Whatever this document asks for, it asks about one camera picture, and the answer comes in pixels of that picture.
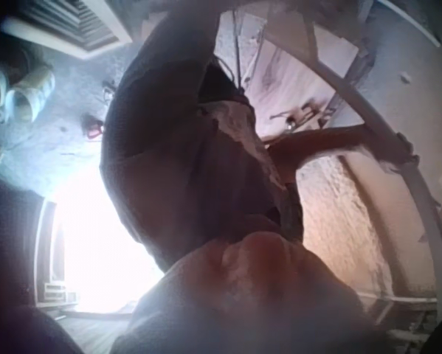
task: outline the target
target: man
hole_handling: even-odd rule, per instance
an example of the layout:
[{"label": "man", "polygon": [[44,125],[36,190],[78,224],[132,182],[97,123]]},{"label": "man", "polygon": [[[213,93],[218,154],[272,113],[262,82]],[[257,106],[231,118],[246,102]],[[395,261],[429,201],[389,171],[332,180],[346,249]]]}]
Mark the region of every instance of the man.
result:
[{"label": "man", "polygon": [[378,151],[365,128],[301,133],[265,149],[253,107],[213,57],[228,8],[178,1],[111,104],[101,173],[121,221],[166,272],[112,351],[383,353],[354,292],[302,246],[287,186],[325,153],[405,161]]}]

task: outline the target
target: hand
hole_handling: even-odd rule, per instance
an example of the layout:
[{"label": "hand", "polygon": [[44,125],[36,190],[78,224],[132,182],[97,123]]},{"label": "hand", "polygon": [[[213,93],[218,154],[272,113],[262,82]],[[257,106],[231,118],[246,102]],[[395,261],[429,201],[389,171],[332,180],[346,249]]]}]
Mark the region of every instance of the hand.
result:
[{"label": "hand", "polygon": [[413,155],[413,146],[403,134],[397,133],[396,136],[401,140],[405,153],[395,151],[366,125],[362,126],[361,134],[363,146],[360,152],[373,157],[386,173],[399,173],[405,164],[419,163],[419,156]]}]

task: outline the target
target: sunlight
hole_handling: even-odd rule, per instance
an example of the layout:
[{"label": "sunlight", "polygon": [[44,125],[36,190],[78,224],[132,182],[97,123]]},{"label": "sunlight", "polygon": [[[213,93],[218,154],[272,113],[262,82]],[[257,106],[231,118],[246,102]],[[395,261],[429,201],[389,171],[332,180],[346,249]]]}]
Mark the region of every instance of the sunlight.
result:
[{"label": "sunlight", "polygon": [[99,170],[79,173],[59,192],[65,281],[78,310],[109,313],[137,301],[163,276],[145,247],[121,224]]}]

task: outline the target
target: person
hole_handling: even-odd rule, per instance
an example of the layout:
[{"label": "person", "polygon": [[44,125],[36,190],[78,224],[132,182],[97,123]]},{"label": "person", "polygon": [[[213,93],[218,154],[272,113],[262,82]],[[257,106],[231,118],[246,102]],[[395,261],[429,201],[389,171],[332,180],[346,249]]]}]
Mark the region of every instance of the person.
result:
[{"label": "person", "polygon": [[113,353],[385,353],[355,293],[306,249],[294,174],[367,151],[363,127],[265,147],[214,57],[225,1],[174,4],[114,95],[101,174],[120,220],[165,272]]}]

